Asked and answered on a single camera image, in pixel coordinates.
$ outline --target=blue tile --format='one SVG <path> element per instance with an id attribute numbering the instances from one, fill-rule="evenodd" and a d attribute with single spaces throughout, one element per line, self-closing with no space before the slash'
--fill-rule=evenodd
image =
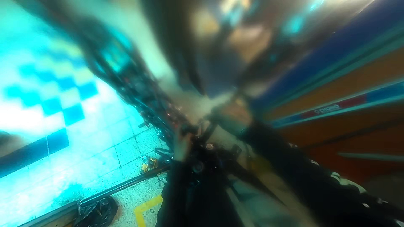
<path id="1" fill-rule="evenodd" d="M 23 78 L 27 78 L 36 73 L 35 64 L 26 64 L 18 67 L 18 71 Z"/>
<path id="2" fill-rule="evenodd" d="M 5 96 L 8 98 L 17 98 L 21 96 L 21 87 L 12 85 L 4 90 Z"/>
<path id="3" fill-rule="evenodd" d="M 37 92 L 27 92 L 21 95 L 24 107 L 31 107 L 41 102 L 41 98 Z"/>
<path id="4" fill-rule="evenodd" d="M 0 178 L 48 155 L 46 138 L 39 139 L 0 158 Z"/>
<path id="5" fill-rule="evenodd" d="M 88 98 L 98 94 L 98 90 L 97 90 L 97 87 L 95 86 L 94 82 L 90 82 L 83 86 L 78 86 L 77 88 L 78 88 L 81 100 L 88 99 Z"/>
<path id="6" fill-rule="evenodd" d="M 69 139 L 67 137 L 66 128 L 63 128 L 57 132 L 47 136 L 49 154 L 53 154 L 69 146 Z"/>
<path id="7" fill-rule="evenodd" d="M 62 105 L 59 98 L 48 99 L 41 103 L 45 116 L 50 116 L 62 111 Z"/>
<path id="8" fill-rule="evenodd" d="M 61 90 L 69 90 L 73 88 L 76 84 L 74 83 L 74 80 L 72 77 L 67 77 L 63 79 L 57 80 L 57 83 L 59 85 L 59 88 Z"/>
<path id="9" fill-rule="evenodd" d="M 56 80 L 55 74 L 51 71 L 37 72 L 36 75 L 43 82 L 50 82 L 50 81 Z"/>
<path id="10" fill-rule="evenodd" d="M 81 104 L 79 103 L 77 105 L 64 109 L 63 116 L 65 118 L 66 126 L 69 126 L 78 122 L 79 120 L 84 119 L 84 113 Z"/>
<path id="11" fill-rule="evenodd" d="M 83 58 L 71 59 L 70 63 L 75 69 L 87 67 L 87 62 Z"/>

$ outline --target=yellow object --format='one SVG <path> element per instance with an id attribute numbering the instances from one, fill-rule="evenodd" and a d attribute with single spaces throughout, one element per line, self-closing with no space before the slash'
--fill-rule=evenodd
<path id="1" fill-rule="evenodd" d="M 145 219 L 143 218 L 143 212 L 147 211 L 148 209 L 154 207 L 155 205 L 163 202 L 163 197 L 161 195 L 158 195 L 151 200 L 137 206 L 133 212 L 135 213 L 135 218 L 137 225 L 139 227 L 146 227 Z"/>

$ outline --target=white tile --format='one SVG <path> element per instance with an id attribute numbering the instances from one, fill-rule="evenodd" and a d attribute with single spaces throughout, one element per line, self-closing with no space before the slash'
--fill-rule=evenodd
<path id="1" fill-rule="evenodd" d="M 0 198 L 15 195 L 31 186 L 32 179 L 26 166 L 0 178 Z"/>
<path id="2" fill-rule="evenodd" d="M 121 166 L 140 157 L 140 151 L 134 137 L 115 145 L 115 150 Z"/>
<path id="3" fill-rule="evenodd" d="M 48 100 L 59 95 L 59 86 L 55 81 L 48 82 L 42 85 L 39 89 L 41 100 Z"/>
<path id="4" fill-rule="evenodd" d="M 140 133 L 136 137 L 136 142 L 140 150 L 140 155 L 145 155 L 154 151 L 157 147 L 161 147 L 160 139 L 154 128 Z"/>
<path id="5" fill-rule="evenodd" d="M 82 156 L 79 153 L 73 152 L 72 147 L 66 147 L 49 156 L 51 171 L 53 174 L 76 165 L 82 161 Z"/>
<path id="6" fill-rule="evenodd" d="M 55 113 L 49 117 L 44 118 L 44 132 L 46 135 L 50 135 L 65 128 L 65 118 L 63 112 Z"/>
<path id="7" fill-rule="evenodd" d="M 67 109 L 81 102 L 80 94 L 76 87 L 60 94 L 60 102 L 63 109 Z"/>
<path id="8" fill-rule="evenodd" d="M 130 127 L 128 119 L 124 119 L 114 125 L 109 126 L 109 131 L 115 145 L 133 137 L 132 128 Z"/>
<path id="9" fill-rule="evenodd" d="M 95 95 L 81 102 L 84 115 L 100 113 L 102 110 L 100 95 Z"/>
<path id="10" fill-rule="evenodd" d="M 73 153 L 87 159 L 97 153 L 113 147 L 112 137 L 107 129 L 95 132 L 89 137 L 69 135 L 69 143 Z"/>
<path id="11" fill-rule="evenodd" d="M 111 104 L 108 108 L 102 110 L 107 125 L 113 125 L 118 121 L 127 118 L 126 112 L 121 103 Z"/>
<path id="12" fill-rule="evenodd" d="M 95 84 L 100 95 L 101 104 L 104 108 L 119 101 L 120 98 L 116 94 L 116 91 L 104 81 L 96 78 Z"/>
<path id="13" fill-rule="evenodd" d="M 33 184 L 50 178 L 54 174 L 49 156 L 30 164 L 28 168 Z"/>
<path id="14" fill-rule="evenodd" d="M 92 116 L 85 116 L 84 119 L 67 126 L 66 129 L 70 135 L 76 135 L 80 137 L 89 137 L 97 131 L 100 131 L 106 127 L 105 120 L 101 114 L 94 114 Z"/>
<path id="15" fill-rule="evenodd" d="M 83 197 L 90 197 L 124 181 L 125 178 L 122 175 L 122 170 L 118 168 L 85 184 L 83 186 Z"/>
<path id="16" fill-rule="evenodd" d="M 99 177 L 120 167 L 114 147 L 91 157 L 89 162 Z"/>
<path id="17" fill-rule="evenodd" d="M 125 180 L 129 180 L 133 177 L 139 176 L 142 163 L 142 158 L 137 158 L 122 166 L 122 174 L 125 177 Z"/>
<path id="18" fill-rule="evenodd" d="M 138 135 L 148 129 L 153 128 L 153 126 L 151 124 L 149 124 L 149 127 L 143 126 L 143 127 L 139 128 L 139 125 L 142 124 L 143 122 L 144 122 L 143 118 L 139 114 L 137 116 L 134 115 L 134 116 L 129 117 L 129 123 L 130 123 L 130 126 L 132 127 L 132 131 L 133 131 L 134 135 Z"/>
<path id="19" fill-rule="evenodd" d="M 18 206 L 26 206 L 27 208 L 35 210 L 54 200 L 55 196 L 56 194 L 53 180 L 52 178 L 48 178 L 19 193 L 17 195 L 19 199 L 17 199 L 16 202 L 19 203 Z"/>

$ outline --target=tile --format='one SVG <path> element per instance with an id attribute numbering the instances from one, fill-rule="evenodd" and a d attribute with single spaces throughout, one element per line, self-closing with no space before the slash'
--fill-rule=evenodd
<path id="1" fill-rule="evenodd" d="M 101 113 L 95 113 L 86 115 L 81 121 L 78 121 L 72 125 L 66 126 L 69 135 L 75 134 L 81 137 L 89 137 L 97 131 L 106 128 L 105 120 Z"/>
<path id="2" fill-rule="evenodd" d="M 158 135 L 156 134 L 156 130 L 154 130 L 154 128 L 140 133 L 135 138 L 141 156 L 154 151 L 154 149 L 157 147 L 161 147 L 160 139 L 158 138 Z"/>
<path id="3" fill-rule="evenodd" d="M 139 125 L 142 124 L 143 122 L 144 122 L 143 117 L 141 117 L 139 114 L 137 114 L 137 116 L 136 115 L 129 116 L 129 123 L 132 128 L 133 134 L 135 135 L 140 134 L 153 127 L 152 125 L 149 125 L 150 127 L 143 126 L 139 128 Z"/>
<path id="4" fill-rule="evenodd" d="M 84 115 L 100 114 L 103 106 L 100 95 L 95 95 L 81 102 L 83 106 Z"/>
<path id="5" fill-rule="evenodd" d="M 147 211 L 143 212 L 143 219 L 145 220 L 146 226 L 156 226 L 157 224 L 157 213 L 161 208 L 161 203 L 151 207 Z"/>
<path id="6" fill-rule="evenodd" d="M 60 93 L 60 100 L 63 109 L 67 109 L 80 103 L 81 100 L 78 89 L 72 88 L 65 92 Z"/>
<path id="7" fill-rule="evenodd" d="M 115 145 L 115 150 L 121 166 L 140 157 L 140 151 L 134 137 Z"/>
<path id="8" fill-rule="evenodd" d="M 124 182 L 121 168 L 117 168 L 83 186 L 83 197 L 87 198 Z"/>
<path id="9" fill-rule="evenodd" d="M 138 157 L 137 159 L 122 166 L 122 174 L 126 181 L 140 175 L 142 163 L 142 158 Z"/>
<path id="10" fill-rule="evenodd" d="M 89 158 L 97 153 L 114 146 L 110 132 L 103 129 L 85 137 L 68 133 L 72 151 L 84 158 Z"/>
<path id="11" fill-rule="evenodd" d="M 73 152 L 71 147 L 66 147 L 49 156 L 52 174 L 68 169 L 84 160 L 81 153 Z"/>
<path id="12" fill-rule="evenodd" d="M 62 106 L 59 98 L 52 98 L 41 103 L 45 116 L 50 116 L 62 111 Z"/>
<path id="13" fill-rule="evenodd" d="M 4 93 L 5 93 L 6 97 L 11 98 L 11 99 L 20 97 L 22 95 L 21 87 L 19 85 L 17 85 L 17 84 L 14 84 L 14 85 L 12 85 L 10 87 L 7 87 L 4 90 Z"/>
<path id="14" fill-rule="evenodd" d="M 32 184 L 48 179 L 54 174 L 49 156 L 28 165 L 28 168 Z"/>
<path id="15" fill-rule="evenodd" d="M 76 104 L 70 108 L 63 110 L 63 116 L 65 118 L 66 126 L 74 124 L 84 119 L 83 109 L 81 104 Z"/>
<path id="16" fill-rule="evenodd" d="M 24 64 L 18 67 L 18 71 L 21 76 L 30 76 L 36 73 L 36 68 L 34 63 Z"/>
<path id="17" fill-rule="evenodd" d="M 157 178 L 151 178 L 135 184 L 112 195 L 119 205 L 117 215 L 111 227 L 137 226 L 133 210 L 144 202 L 161 194 Z"/>
<path id="18" fill-rule="evenodd" d="M 78 86 L 87 84 L 88 82 L 94 80 L 93 73 L 86 67 L 76 70 L 74 73 L 74 81 Z"/>
<path id="19" fill-rule="evenodd" d="M 59 87 L 55 81 L 51 81 L 42 85 L 39 90 L 39 97 L 41 100 L 47 100 L 59 96 Z"/>
<path id="20" fill-rule="evenodd" d="M 130 127 L 128 119 L 121 120 L 108 128 L 115 145 L 133 137 L 132 128 Z"/>
<path id="21" fill-rule="evenodd" d="M 119 102 L 114 103 L 108 106 L 108 108 L 103 109 L 102 113 L 108 125 L 113 125 L 118 121 L 127 118 L 126 112 Z"/>
<path id="22" fill-rule="evenodd" d="M 49 135 L 66 127 L 63 112 L 55 113 L 45 117 L 43 121 L 44 133 Z"/>
<path id="23" fill-rule="evenodd" d="M 36 75 L 43 82 L 50 82 L 56 78 L 54 72 L 52 71 L 38 71 L 36 72 Z"/>
<path id="24" fill-rule="evenodd" d="M 21 95 L 24 107 L 31 107 L 41 102 L 38 92 L 31 91 Z"/>
<path id="25" fill-rule="evenodd" d="M 72 76 L 68 76 L 68 77 L 65 77 L 65 78 L 58 79 L 57 83 L 58 83 L 59 89 L 61 91 L 69 90 L 69 89 L 76 86 Z"/>
<path id="26" fill-rule="evenodd" d="M 29 168 L 23 167 L 13 173 L 0 178 L 0 198 L 9 197 L 31 186 Z"/>
<path id="27" fill-rule="evenodd" d="M 29 188 L 20 192 L 19 195 L 21 195 L 22 198 L 25 196 L 29 198 L 28 201 L 24 199 L 17 201 L 20 207 L 37 209 L 56 197 L 53 180 L 48 178 L 36 184 L 32 184 Z"/>
<path id="28" fill-rule="evenodd" d="M 0 177 L 34 163 L 48 155 L 46 138 L 39 139 L 0 158 Z"/>
<path id="29" fill-rule="evenodd" d="M 65 178 L 63 176 L 66 175 L 54 176 L 55 196 L 51 203 L 51 206 L 54 208 L 59 208 L 70 202 L 83 199 L 83 186 L 81 183 L 78 183 L 76 172 L 68 172 L 67 174 L 73 174 L 73 176 L 67 175 L 68 177 Z"/>
<path id="30" fill-rule="evenodd" d="M 116 94 L 116 91 L 101 79 L 95 78 L 95 84 L 99 92 L 101 104 L 104 107 L 107 107 L 110 104 L 114 104 L 120 100 L 118 95 Z"/>
<path id="31" fill-rule="evenodd" d="M 94 154 L 105 151 L 114 146 L 111 134 L 107 129 L 96 132 L 91 135 L 87 141 L 92 145 Z"/>
<path id="32" fill-rule="evenodd" d="M 78 86 L 78 91 L 81 100 L 88 99 L 98 93 L 98 90 L 94 82 L 87 83 L 85 85 Z"/>
<path id="33" fill-rule="evenodd" d="M 89 159 L 93 170 L 99 177 L 120 167 L 115 148 L 111 147 Z"/>
<path id="34" fill-rule="evenodd" d="M 49 154 L 53 154 L 69 146 L 66 128 L 54 132 L 47 136 Z"/>

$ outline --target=black garbage bag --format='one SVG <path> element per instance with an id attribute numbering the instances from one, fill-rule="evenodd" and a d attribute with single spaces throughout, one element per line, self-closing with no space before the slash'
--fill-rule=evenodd
<path id="1" fill-rule="evenodd" d="M 115 200 L 108 196 L 84 207 L 79 206 L 74 227 L 107 227 L 118 210 Z"/>

